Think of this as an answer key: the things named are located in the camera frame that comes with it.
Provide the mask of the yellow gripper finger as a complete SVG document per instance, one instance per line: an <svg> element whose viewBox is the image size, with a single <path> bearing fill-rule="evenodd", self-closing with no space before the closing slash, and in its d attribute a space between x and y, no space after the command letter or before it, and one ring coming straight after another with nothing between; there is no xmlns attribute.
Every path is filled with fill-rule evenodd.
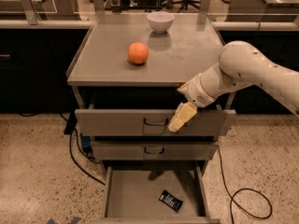
<svg viewBox="0 0 299 224"><path fill-rule="evenodd" d="M185 111L185 103L180 103L175 111L177 117L182 117Z"/></svg>
<svg viewBox="0 0 299 224"><path fill-rule="evenodd" d="M193 118L197 113L197 106L187 102L185 103L185 111L182 117L177 117L176 115L171 118L171 121L168 125L170 132L177 132L185 123L187 123L191 118Z"/></svg>

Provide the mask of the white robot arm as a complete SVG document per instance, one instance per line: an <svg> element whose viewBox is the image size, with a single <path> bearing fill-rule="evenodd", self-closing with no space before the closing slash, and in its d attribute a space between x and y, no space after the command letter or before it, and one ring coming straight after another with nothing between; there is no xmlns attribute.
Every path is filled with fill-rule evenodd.
<svg viewBox="0 0 299 224"><path fill-rule="evenodd" d="M218 61L178 88L187 101L179 104L168 125L177 132L197 110L225 93L255 85L285 106L299 112L299 72L273 63L251 44L233 41L221 50Z"/></svg>

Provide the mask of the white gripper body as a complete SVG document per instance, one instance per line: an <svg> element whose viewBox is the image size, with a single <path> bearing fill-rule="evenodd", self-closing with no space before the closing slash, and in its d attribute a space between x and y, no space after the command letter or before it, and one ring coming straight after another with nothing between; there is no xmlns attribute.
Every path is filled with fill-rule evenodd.
<svg viewBox="0 0 299 224"><path fill-rule="evenodd" d="M196 75L188 82L177 88L177 91L185 96L188 102L197 107L206 107L215 102L201 84L201 74Z"/></svg>

